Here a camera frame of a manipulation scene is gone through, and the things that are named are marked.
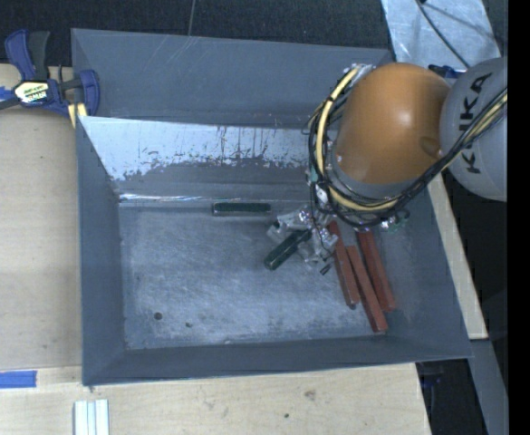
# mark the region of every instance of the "black cable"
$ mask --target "black cable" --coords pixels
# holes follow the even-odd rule
[[[309,160],[310,160],[310,166],[311,166],[311,172],[314,172],[316,174],[315,179],[313,180],[313,177],[311,177],[311,195],[312,199],[314,198],[314,205],[316,208],[326,214],[326,213],[332,213],[335,216],[337,216],[339,219],[343,220],[350,226],[353,226],[356,229],[363,229],[366,227],[372,227],[377,224],[379,224],[381,221],[389,220],[390,218],[396,218],[400,219],[400,213],[404,212],[409,214],[409,212],[404,209],[405,206],[413,199],[415,198],[423,189],[446,167],[450,164],[450,162],[464,149],[466,149],[468,146],[470,146],[475,140],[478,140],[481,136],[488,133],[492,128],[494,128],[499,123],[499,118],[504,116],[504,108],[506,107],[506,102],[503,102],[502,104],[502,112],[498,113],[492,113],[492,117],[487,118],[487,115],[489,112],[497,106],[500,101],[504,100],[506,96],[506,89],[501,91],[492,101],[490,101],[485,108],[483,108],[477,116],[470,122],[466,130],[462,132],[460,137],[456,140],[454,145],[450,148],[450,150],[446,153],[445,156],[440,158],[438,161],[434,162],[429,168],[427,168],[415,181],[413,181],[411,184],[409,184],[404,190],[402,190],[397,196],[392,198],[382,198],[382,199],[375,199],[375,198],[367,198],[362,195],[357,194],[354,192],[349,186],[345,185],[345,188],[350,193],[345,193],[341,191],[339,188],[336,188],[333,185],[331,173],[328,172],[327,169],[328,165],[328,148],[327,148],[327,132],[330,128],[330,124],[326,124],[325,128],[323,129],[323,136],[318,137],[317,132],[319,128],[319,120],[321,116],[321,111],[324,108],[324,105],[328,101],[336,102],[337,99],[327,99],[322,104],[320,108],[317,109],[317,112],[313,115],[313,117],[310,119],[309,124],[311,125],[310,133],[308,139],[308,146],[309,146]],[[476,128],[476,126],[483,120],[487,119],[488,121],[491,121],[488,123],[488,125],[481,131],[478,131],[474,135],[471,134],[472,130]],[[316,141],[321,140],[323,142],[322,146],[322,154],[324,156],[323,160],[323,167],[324,169],[319,169],[318,160],[315,155],[315,145]],[[338,180],[341,184],[343,184],[342,180],[339,179],[339,176],[337,176]],[[323,208],[323,205],[319,204],[318,198],[315,195],[315,192],[313,191],[313,186],[319,187],[322,189],[326,196],[327,196],[327,203],[325,204],[327,208]],[[359,206],[366,207],[367,209],[359,210],[355,208],[347,208],[344,207],[341,203],[335,201],[335,198],[332,197],[332,192],[335,192],[340,197],[345,198],[349,200],[351,203],[357,204]],[[395,201],[392,206],[386,207],[386,208],[372,208],[372,207],[378,207],[383,204],[386,204],[388,201]]]
[[[456,55],[456,57],[464,64],[464,66],[466,66],[466,68],[469,68],[470,65],[468,64],[468,62],[458,53],[458,51],[454,48],[454,46],[448,41],[448,39],[446,37],[444,37],[444,34],[442,32],[439,31],[439,29],[436,27],[436,25],[434,24],[434,22],[429,18],[428,14],[426,13],[426,11],[424,10],[420,0],[415,0],[416,2],[416,5],[418,6],[419,10],[421,11],[421,13],[423,14],[423,16],[426,18],[426,21],[428,21],[429,25],[431,26],[431,28],[434,30],[434,32],[438,35],[438,37],[440,38],[440,40],[444,43],[444,45],[447,46],[447,48],[453,53]]]

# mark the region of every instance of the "wooden block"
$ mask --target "wooden block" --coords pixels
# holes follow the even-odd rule
[[[329,231],[339,237],[337,244],[335,245],[335,251],[333,257],[335,259],[335,269],[337,276],[339,277],[339,283],[343,291],[345,303],[348,306],[357,305],[361,302],[361,296],[357,282],[355,281],[355,274],[353,273],[351,262],[347,256],[345,250],[345,244],[343,243],[341,231],[337,226],[337,222],[332,221],[329,226]]]
[[[395,299],[393,298],[390,281],[385,274],[385,268],[381,262],[380,252],[375,244],[373,233],[370,230],[367,232],[357,232],[357,240],[365,257],[367,270],[373,283],[375,294],[380,302],[381,309],[386,312],[393,311],[396,308]]]
[[[388,323],[385,314],[381,310],[380,302],[371,286],[371,280],[356,246],[346,246],[347,255],[352,264],[353,273],[357,280],[357,285],[361,293],[361,303],[365,309],[365,314],[370,321],[371,329],[375,333],[388,330]]]

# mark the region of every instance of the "table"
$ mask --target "table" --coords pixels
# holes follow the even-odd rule
[[[69,68],[63,70],[70,76]],[[9,64],[0,64],[0,85],[9,88],[18,82],[17,70]],[[63,117],[47,111],[22,111],[13,108],[2,113],[3,121],[13,121],[21,128],[33,130],[41,121],[49,121],[54,128],[71,128]],[[54,142],[54,147],[62,146]],[[33,155],[26,149],[25,156]],[[36,160],[29,162],[18,156],[10,157],[18,170],[33,171]],[[34,185],[40,185],[36,179]],[[59,188],[61,192],[74,192]],[[429,185],[440,234],[448,254],[448,263],[453,276],[460,306],[462,308],[470,339],[487,338],[487,329],[481,314],[476,291],[469,273],[466,257],[458,235],[443,182],[440,177]],[[12,201],[11,211],[29,204]],[[25,228],[21,223],[14,226]],[[29,240],[52,237],[52,227],[31,227],[21,231]],[[45,250],[56,258],[61,253]],[[70,259],[74,253],[67,253]],[[21,250],[12,251],[11,263],[22,271],[33,272],[34,260]],[[58,266],[49,265],[53,272]],[[57,288],[38,289],[34,302],[30,303],[29,291],[14,289],[11,301],[18,305],[22,317],[29,324],[43,324],[42,334],[60,334],[65,340],[77,340],[70,330],[49,328],[51,322],[62,324],[79,321],[73,316],[73,308],[65,295]],[[63,316],[45,317],[45,308],[62,311]],[[17,321],[12,314],[9,320]],[[13,355],[23,351],[33,337],[22,336],[11,344]],[[0,391],[0,434],[11,433],[72,433],[72,406],[78,400],[107,399],[110,405],[110,427],[114,435],[128,433],[431,433],[424,405],[419,378],[413,364],[364,367],[325,372],[300,372],[280,375],[260,375],[222,379],[202,379],[173,382],[133,383],[87,388],[81,384],[80,365],[57,365],[73,362],[66,355],[65,346],[52,346],[52,361],[37,369],[37,386],[32,389]]]

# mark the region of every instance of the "wire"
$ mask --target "wire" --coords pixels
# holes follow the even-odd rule
[[[464,64],[464,66],[466,66],[466,68],[469,68],[470,65],[468,64],[468,62],[462,57],[462,55],[460,55],[460,53],[458,53],[458,51],[454,48],[454,46],[448,41],[448,39],[446,37],[444,37],[444,34],[439,31],[439,29],[436,27],[434,22],[429,18],[429,15],[426,13],[426,10],[424,10],[423,5],[420,2],[420,0],[415,0],[415,2],[416,2],[416,5],[418,6],[419,10],[423,14],[423,16],[426,18],[426,21],[428,21],[429,25],[434,30],[434,32],[438,35],[438,37],[444,43],[444,45],[446,45],[447,48],[453,54],[456,55],[456,57]]]
[[[329,209],[323,208],[316,196],[314,198],[315,206],[320,212],[333,213],[356,229],[374,226],[391,217],[399,219],[402,211],[407,213],[404,207],[410,200],[416,197],[442,170],[447,168],[462,150],[471,146],[475,140],[478,140],[500,122],[499,120],[505,114],[508,101],[507,88],[505,88],[477,114],[442,158],[427,168],[397,195],[381,199],[367,198],[345,186],[349,192],[346,194],[333,185],[330,173],[327,172],[328,166],[325,159],[325,155],[328,153],[327,130],[329,124],[327,124],[327,118],[331,114],[332,107],[339,104],[338,100],[346,92],[347,87],[359,70],[360,68],[356,66],[340,79],[337,87],[316,108],[308,122],[310,127],[308,137],[309,160],[312,167],[311,195],[313,199],[315,194],[313,187],[322,189],[327,195],[325,206]]]

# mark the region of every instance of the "yellow cable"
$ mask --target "yellow cable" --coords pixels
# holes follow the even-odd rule
[[[347,72],[347,74],[345,74],[341,81],[337,84],[337,87],[335,87],[333,92],[331,92],[331,95],[325,101],[325,103],[319,105],[319,107],[315,110],[315,112],[318,112],[323,107],[321,117],[319,119],[319,125],[317,126],[317,141],[315,143],[315,158],[317,159],[317,167],[319,168],[322,175],[324,174],[323,135],[325,131],[325,123],[327,122],[327,117],[329,116],[329,111],[333,105],[333,102],[337,99],[337,97],[341,94],[341,92],[343,91],[343,89],[345,89],[349,82],[351,82],[352,78],[359,72],[359,70],[359,67],[355,67],[352,68],[349,72]],[[340,205],[345,206],[347,208],[355,209],[356,211],[375,211],[376,209],[387,209],[395,205],[397,201],[397,199],[394,199],[392,201],[380,203],[375,206],[362,206],[343,197],[342,195],[337,193],[333,188],[329,188],[329,191],[333,199],[335,199],[335,201],[337,201]]]

